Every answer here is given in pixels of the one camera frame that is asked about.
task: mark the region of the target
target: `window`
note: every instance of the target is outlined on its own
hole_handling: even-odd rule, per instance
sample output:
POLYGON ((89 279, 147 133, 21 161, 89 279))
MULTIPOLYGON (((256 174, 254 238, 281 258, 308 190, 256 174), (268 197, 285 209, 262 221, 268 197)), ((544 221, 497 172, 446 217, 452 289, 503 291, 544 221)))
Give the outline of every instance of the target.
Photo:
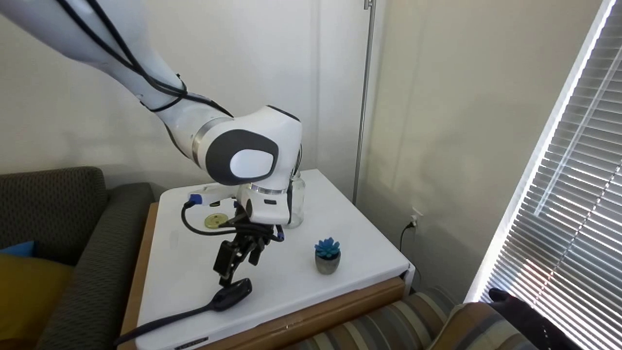
POLYGON ((622 347, 622 3, 600 3, 466 299, 491 285, 622 347))

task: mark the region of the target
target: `white table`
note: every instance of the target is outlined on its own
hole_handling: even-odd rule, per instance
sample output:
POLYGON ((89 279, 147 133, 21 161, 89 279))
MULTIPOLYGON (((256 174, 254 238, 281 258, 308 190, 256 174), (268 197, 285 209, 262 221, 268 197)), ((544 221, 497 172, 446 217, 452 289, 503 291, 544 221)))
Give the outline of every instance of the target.
MULTIPOLYGON (((303 223, 285 229, 285 240, 264 248, 256 266, 238 264, 234 277, 250 277, 252 293, 223 312, 201 312, 163 326, 135 339, 137 347, 174 347, 192 339, 209 343, 252 328, 269 318, 332 299, 351 289, 404 273, 409 287, 413 266, 376 231, 336 186, 318 170, 303 170, 303 223), (341 256, 334 273, 314 267, 314 242, 339 240, 341 256)), ((180 203, 203 186, 172 188, 161 194, 153 242, 143 281, 137 324, 205 304, 219 289, 211 269, 225 236, 190 232, 178 217, 180 203)), ((188 209, 188 221, 199 225, 209 205, 188 209)))

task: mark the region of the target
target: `gray couch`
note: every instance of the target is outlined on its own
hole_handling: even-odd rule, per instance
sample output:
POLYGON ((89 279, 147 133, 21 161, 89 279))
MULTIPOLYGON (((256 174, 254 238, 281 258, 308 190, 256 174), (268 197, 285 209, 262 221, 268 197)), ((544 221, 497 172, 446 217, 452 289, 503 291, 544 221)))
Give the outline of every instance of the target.
POLYGON ((0 174, 0 248, 34 240, 34 256, 71 264, 36 347, 112 347, 120 330, 151 184, 104 188, 95 166, 0 174))

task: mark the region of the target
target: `small table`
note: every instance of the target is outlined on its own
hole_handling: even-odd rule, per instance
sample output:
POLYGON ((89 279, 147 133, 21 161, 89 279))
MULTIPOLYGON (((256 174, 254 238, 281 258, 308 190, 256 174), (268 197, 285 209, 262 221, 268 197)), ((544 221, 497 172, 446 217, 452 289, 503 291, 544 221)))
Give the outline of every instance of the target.
MULTIPOLYGON (((308 336, 409 289, 413 275, 409 260, 322 172, 303 170, 301 176, 304 180, 303 223, 297 229, 285 229, 283 242, 271 240, 256 266, 244 260, 234 271, 233 279, 250 277, 252 293, 223 312, 196 314, 139 336, 137 347, 281 345, 283 337, 308 336), (328 275, 316 271, 312 250, 324 236, 334 236, 341 244, 339 266, 328 275)), ((172 188, 159 197, 147 252, 143 248, 149 246, 147 229, 153 225, 153 213, 145 223, 122 330, 135 326, 135 316, 137 324, 143 324, 205 304, 219 289, 211 266, 219 242, 231 236, 194 234, 178 217, 188 194, 201 188, 172 188)), ((188 221, 201 223, 207 209, 209 205, 194 205, 188 209, 188 221)))

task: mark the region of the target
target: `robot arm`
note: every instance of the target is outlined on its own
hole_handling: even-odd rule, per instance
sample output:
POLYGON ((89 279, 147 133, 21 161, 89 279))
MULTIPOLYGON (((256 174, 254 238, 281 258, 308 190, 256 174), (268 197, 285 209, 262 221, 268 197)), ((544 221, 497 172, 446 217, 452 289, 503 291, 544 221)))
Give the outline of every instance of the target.
POLYGON ((161 118, 182 155, 213 180, 240 184, 248 221, 287 223, 301 122, 275 106, 231 118, 217 102, 188 92, 149 46, 137 0, 1 0, 0 11, 60 54, 108 73, 133 92, 161 118))

